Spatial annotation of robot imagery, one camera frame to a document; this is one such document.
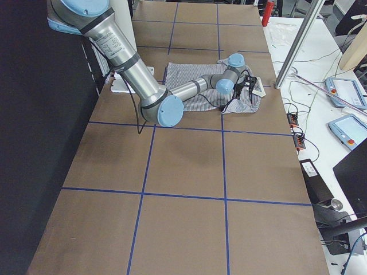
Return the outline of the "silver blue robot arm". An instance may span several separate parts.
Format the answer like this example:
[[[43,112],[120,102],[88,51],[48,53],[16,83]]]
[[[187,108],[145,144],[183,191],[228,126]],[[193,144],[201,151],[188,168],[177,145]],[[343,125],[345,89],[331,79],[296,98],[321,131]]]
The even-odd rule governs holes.
[[[93,40],[114,72],[139,96],[135,110],[146,121],[163,127],[177,125],[184,114],[184,101],[208,89],[238,95],[245,86],[252,91],[257,82],[246,70],[243,55],[235,53],[229,56],[222,74],[206,74],[168,90],[156,81],[123,34],[109,1],[48,1],[47,11],[51,29]]]

